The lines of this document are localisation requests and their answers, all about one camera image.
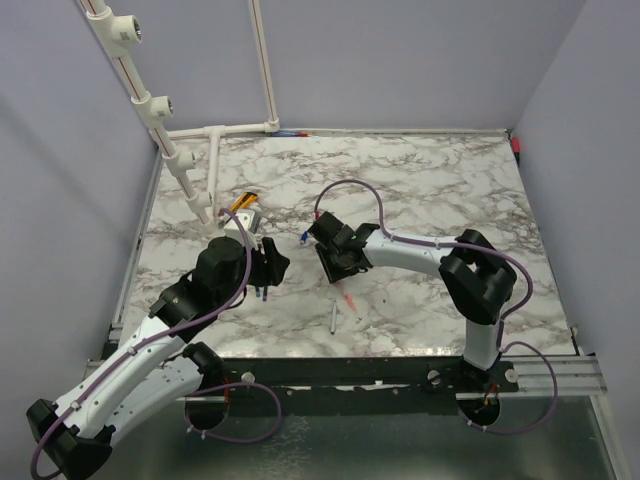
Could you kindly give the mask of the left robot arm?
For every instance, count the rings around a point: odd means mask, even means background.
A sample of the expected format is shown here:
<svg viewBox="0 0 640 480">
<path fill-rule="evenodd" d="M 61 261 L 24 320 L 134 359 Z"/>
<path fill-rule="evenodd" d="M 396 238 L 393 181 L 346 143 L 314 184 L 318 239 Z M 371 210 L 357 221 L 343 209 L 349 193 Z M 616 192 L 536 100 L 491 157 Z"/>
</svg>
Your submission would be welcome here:
<svg viewBox="0 0 640 480">
<path fill-rule="evenodd" d="M 278 286 L 290 265 L 273 239 L 258 248 L 226 236 L 211 240 L 195 267 L 159 295 L 138 329 L 75 388 L 39 399 L 26 416 L 37 442 L 30 473 L 46 454 L 67 479 L 87 479 L 133 428 L 184 395 L 220 393 L 214 414 L 188 409 L 193 430 L 206 434 L 227 413 L 231 382 L 220 357 L 194 338 L 239 306 L 248 287 Z"/>
</svg>

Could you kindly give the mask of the red pen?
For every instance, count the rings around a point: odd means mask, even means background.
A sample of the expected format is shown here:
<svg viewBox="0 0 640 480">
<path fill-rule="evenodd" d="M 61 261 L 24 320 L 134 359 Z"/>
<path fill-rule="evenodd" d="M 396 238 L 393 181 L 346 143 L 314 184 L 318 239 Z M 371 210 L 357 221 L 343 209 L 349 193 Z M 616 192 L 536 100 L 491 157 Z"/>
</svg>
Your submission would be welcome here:
<svg viewBox="0 0 640 480">
<path fill-rule="evenodd" d="M 344 300 L 345 300 L 346 304 L 348 305 L 348 307 L 354 313 L 358 313 L 357 306 L 356 306 L 353 298 L 351 297 L 351 295 L 347 292 L 346 287 L 344 286 L 344 284 L 342 282 L 337 282 L 336 283 L 336 288 L 339 290 L 340 295 L 344 298 Z"/>
</svg>

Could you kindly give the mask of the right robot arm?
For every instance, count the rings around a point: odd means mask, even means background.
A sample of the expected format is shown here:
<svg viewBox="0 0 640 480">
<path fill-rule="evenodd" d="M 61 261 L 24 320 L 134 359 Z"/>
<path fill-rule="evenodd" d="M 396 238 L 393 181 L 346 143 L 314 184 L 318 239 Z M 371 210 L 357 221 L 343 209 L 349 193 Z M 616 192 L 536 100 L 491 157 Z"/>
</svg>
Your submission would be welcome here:
<svg viewBox="0 0 640 480">
<path fill-rule="evenodd" d="M 308 229 L 331 283 L 373 267 L 398 268 L 439 278 L 466 319 L 461 383 L 481 391 L 496 376 L 499 319 L 511 299 L 516 272 L 488 240 L 467 229 L 459 237 L 402 236 L 373 223 L 352 229 L 333 214 L 320 215 Z"/>
</svg>

